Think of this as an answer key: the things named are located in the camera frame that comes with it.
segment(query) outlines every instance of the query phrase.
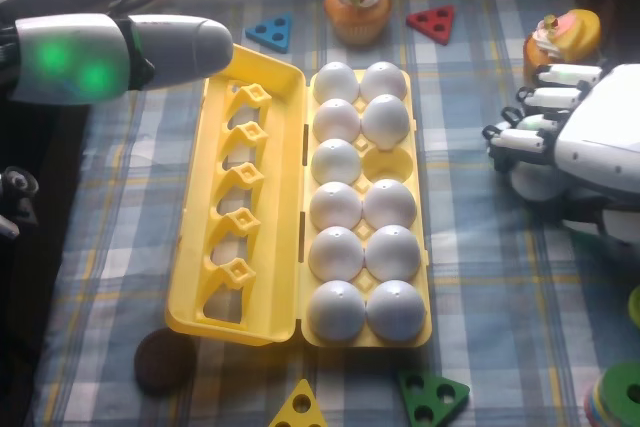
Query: tablecloth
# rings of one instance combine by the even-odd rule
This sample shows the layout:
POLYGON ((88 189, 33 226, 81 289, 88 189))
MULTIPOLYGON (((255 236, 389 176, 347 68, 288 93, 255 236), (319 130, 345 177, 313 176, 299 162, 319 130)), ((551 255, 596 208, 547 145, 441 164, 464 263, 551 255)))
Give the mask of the tablecloth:
POLYGON ((198 340, 195 379, 143 396, 132 359, 163 327, 202 83, 131 94, 92 109, 82 179, 39 369, 32 418, 55 426, 260 426, 301 378, 331 427, 409 425, 394 373, 430 369, 471 387, 455 426, 587 425, 582 399, 601 371, 640 359, 626 300, 638 270, 609 260, 527 209, 491 169, 480 130, 513 102, 522 42, 573 0, 393 0, 377 46, 346 49, 322 0, 179 5, 309 79, 329 61, 394 62, 411 77, 434 331, 415 350, 316 349, 299 332, 252 348, 198 340), (452 4, 443 47, 408 29, 410 12, 452 4), (293 13, 290 53, 243 26, 293 13))

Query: cupcake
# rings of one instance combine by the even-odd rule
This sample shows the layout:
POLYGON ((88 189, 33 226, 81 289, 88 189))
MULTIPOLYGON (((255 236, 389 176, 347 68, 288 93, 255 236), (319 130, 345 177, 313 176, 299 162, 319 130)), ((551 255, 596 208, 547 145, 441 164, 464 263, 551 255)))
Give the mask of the cupcake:
POLYGON ((346 44, 373 42, 391 16, 391 0, 324 0, 336 35, 346 44))
POLYGON ((545 16, 524 43, 525 79, 530 80, 541 65, 595 62, 590 57, 599 42, 600 19, 589 10, 545 16))

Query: open yellow lid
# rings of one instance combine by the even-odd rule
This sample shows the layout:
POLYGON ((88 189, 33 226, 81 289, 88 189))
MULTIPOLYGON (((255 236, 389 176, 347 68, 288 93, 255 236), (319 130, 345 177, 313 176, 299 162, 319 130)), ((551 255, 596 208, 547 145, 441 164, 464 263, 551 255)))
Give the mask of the open yellow lid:
MULTIPOLYGON (((356 71, 359 78, 362 74, 356 71)), ((404 102, 413 118, 409 78, 404 75, 404 102)), ((378 152, 360 135, 354 146, 363 174, 353 187, 363 197, 372 181, 392 177, 414 196, 418 216, 410 230, 422 249, 423 265, 410 283, 427 309, 422 331, 398 344, 376 337, 365 325, 352 341, 333 344, 307 326, 308 298, 322 283, 306 264, 318 233, 306 215, 318 187, 307 165, 317 146, 308 127, 318 107, 312 91, 313 79, 307 88, 297 68, 238 45, 231 64, 206 82, 167 301, 166 321, 173 330, 258 346, 288 340, 300 318, 305 338, 320 346, 411 347, 431 335, 413 120, 411 134, 390 153, 378 152), (229 128, 234 115, 247 107, 256 110, 257 121, 229 128), (225 159, 238 146, 254 149, 255 158, 225 169, 225 159), (219 212, 220 201, 238 188, 249 192, 250 208, 219 212), (246 260, 236 257, 215 264, 212 253, 228 235, 246 240, 246 260), (241 293, 238 322, 205 315, 205 304, 219 289, 241 293)), ((354 105, 360 113, 366 106, 362 99, 354 105)), ((363 220, 354 232, 366 246, 373 229, 363 220)), ((379 283, 366 269, 352 281, 364 299, 379 283)))

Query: egg carton tray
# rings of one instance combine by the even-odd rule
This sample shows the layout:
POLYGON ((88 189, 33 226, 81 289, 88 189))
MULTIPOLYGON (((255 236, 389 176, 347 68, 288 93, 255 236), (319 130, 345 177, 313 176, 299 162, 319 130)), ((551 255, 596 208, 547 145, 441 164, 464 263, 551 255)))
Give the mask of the egg carton tray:
MULTIPOLYGON (((358 80, 364 71, 355 71, 358 80)), ((307 321, 307 304, 322 284, 307 264, 309 249, 319 233, 308 215, 319 187, 311 175, 311 159, 319 145, 310 129, 319 107, 302 72, 292 65, 234 46, 231 64, 207 80, 191 159, 183 217, 169 295, 166 321, 189 335, 248 345, 284 342, 301 321, 305 339, 323 347, 417 347, 431 336, 431 313, 424 245, 418 166, 409 77, 404 105, 410 133, 391 151, 380 151, 362 134, 353 142, 362 174, 352 187, 364 198, 373 182, 391 178, 402 182, 416 202, 410 227, 421 249, 422 262, 409 283, 422 297, 425 321, 416 337, 391 342, 377 337, 367 323, 346 342, 318 337, 307 321), (240 109, 255 109, 255 118, 240 125, 230 121, 240 109), (255 151, 255 162, 228 167, 225 159, 238 146, 255 151), (220 213, 221 200, 232 189, 248 191, 248 207, 220 213), (246 260, 214 263, 212 252, 227 236, 246 242, 246 260), (205 314, 205 304, 220 289, 239 292, 239 321, 205 314)), ((360 115, 362 98, 353 105, 360 115)), ((361 220, 353 229, 363 247, 375 231, 361 220)), ((366 268, 351 281, 368 299, 380 282, 366 268)))

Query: green triangle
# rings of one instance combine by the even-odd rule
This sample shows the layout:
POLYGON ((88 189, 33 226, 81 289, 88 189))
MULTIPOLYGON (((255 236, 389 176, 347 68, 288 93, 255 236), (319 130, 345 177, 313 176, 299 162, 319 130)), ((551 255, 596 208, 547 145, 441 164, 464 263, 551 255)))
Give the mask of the green triangle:
POLYGON ((398 373, 411 427, 440 427, 449 422, 469 399, 469 387, 427 371, 398 373))

